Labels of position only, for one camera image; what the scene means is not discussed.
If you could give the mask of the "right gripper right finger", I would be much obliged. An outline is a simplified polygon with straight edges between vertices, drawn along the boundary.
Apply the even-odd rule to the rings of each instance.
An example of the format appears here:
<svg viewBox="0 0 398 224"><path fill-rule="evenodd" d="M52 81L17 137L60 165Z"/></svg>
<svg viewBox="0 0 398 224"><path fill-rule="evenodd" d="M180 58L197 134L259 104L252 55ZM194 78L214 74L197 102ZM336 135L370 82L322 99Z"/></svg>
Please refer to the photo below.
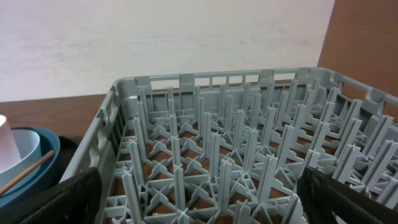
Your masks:
<svg viewBox="0 0 398 224"><path fill-rule="evenodd" d="M397 212L312 167L304 168L297 194L310 224L397 223Z"/></svg>

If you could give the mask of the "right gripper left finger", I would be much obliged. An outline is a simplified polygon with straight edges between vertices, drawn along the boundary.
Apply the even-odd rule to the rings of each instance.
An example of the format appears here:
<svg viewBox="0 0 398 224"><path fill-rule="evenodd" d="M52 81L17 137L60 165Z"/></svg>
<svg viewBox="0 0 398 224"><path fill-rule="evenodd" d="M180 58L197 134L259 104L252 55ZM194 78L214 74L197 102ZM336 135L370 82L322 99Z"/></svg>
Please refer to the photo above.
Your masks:
<svg viewBox="0 0 398 224"><path fill-rule="evenodd" d="M1 224L93 223L102 188L100 172L91 167L25 201L2 208Z"/></svg>

